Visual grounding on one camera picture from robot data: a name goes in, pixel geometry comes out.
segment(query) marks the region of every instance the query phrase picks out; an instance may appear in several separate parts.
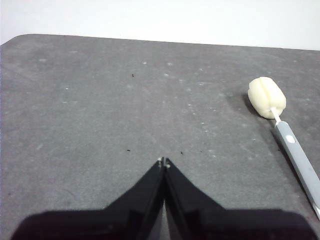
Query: gray handle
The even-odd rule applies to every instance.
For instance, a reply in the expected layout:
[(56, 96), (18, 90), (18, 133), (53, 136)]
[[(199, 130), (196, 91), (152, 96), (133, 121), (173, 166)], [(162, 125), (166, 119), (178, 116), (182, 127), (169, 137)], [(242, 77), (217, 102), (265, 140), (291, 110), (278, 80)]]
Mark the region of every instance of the gray handle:
[(275, 130), (320, 220), (320, 180), (288, 123), (278, 122)]

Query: white speck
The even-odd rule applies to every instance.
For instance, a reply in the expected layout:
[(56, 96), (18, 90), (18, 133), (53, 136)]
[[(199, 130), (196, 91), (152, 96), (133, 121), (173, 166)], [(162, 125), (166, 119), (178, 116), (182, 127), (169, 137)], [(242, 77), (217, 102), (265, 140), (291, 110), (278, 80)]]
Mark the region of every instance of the white speck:
[(40, 144), (39, 146), (36, 147), (36, 150), (39, 150), (40, 148), (42, 148), (44, 145)]

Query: gray mat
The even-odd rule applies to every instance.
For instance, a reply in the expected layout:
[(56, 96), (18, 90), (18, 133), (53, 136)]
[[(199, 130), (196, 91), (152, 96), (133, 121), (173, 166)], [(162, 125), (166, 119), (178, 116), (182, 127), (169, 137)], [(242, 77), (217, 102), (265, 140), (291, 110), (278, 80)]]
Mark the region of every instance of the gray mat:
[[(317, 220), (246, 95), (273, 78), (320, 175), (320, 51), (22, 35), (1, 46), (1, 239), (46, 210), (100, 209), (169, 157), (225, 208)], [(169, 239), (168, 226), (161, 239)]]

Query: sponge brush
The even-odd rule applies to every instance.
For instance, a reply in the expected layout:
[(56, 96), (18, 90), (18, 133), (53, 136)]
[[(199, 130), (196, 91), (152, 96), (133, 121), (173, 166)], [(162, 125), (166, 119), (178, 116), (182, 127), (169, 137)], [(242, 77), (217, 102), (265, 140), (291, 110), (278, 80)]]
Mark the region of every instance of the sponge brush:
[(248, 96), (254, 109), (266, 119), (275, 118), (271, 108), (280, 116), (287, 105), (284, 93), (266, 76), (258, 77), (249, 83)]

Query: white sponge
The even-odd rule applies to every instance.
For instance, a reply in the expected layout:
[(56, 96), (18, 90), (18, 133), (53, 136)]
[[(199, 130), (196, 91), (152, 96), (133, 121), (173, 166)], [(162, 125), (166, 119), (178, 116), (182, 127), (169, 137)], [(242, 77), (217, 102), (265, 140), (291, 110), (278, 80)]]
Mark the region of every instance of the white sponge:
[(274, 119), (271, 108), (280, 116), (287, 101), (278, 85), (266, 76), (258, 77), (249, 83), (248, 96), (254, 109), (266, 119)]

